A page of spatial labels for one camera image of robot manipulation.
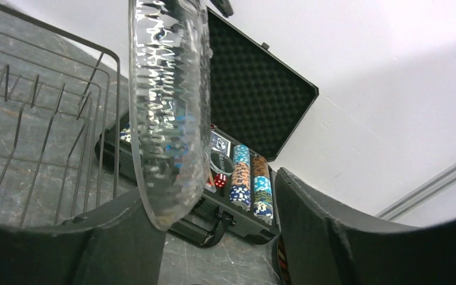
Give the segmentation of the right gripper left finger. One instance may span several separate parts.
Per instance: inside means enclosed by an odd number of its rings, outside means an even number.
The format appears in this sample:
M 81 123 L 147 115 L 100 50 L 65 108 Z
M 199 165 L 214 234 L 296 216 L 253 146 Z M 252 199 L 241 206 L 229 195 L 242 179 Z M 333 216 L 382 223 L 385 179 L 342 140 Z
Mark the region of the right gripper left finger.
M 56 226 L 0 224 L 0 284 L 156 284 L 165 239 L 136 190 Z

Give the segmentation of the clear glass plate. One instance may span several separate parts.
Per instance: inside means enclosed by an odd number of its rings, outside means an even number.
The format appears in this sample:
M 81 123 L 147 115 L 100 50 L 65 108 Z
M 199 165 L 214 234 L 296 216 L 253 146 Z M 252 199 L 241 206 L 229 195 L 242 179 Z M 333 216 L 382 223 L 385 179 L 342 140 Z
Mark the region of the clear glass plate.
M 166 231 L 210 171 L 210 48 L 204 1 L 130 1 L 129 123 L 148 218 Z

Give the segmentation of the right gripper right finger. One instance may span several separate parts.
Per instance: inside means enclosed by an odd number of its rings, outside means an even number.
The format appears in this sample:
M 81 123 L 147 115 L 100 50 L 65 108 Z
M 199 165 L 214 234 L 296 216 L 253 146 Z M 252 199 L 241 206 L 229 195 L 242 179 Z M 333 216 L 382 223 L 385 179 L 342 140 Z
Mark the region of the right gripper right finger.
M 456 284 L 456 219 L 427 227 L 383 220 L 285 168 L 274 191 L 293 284 Z

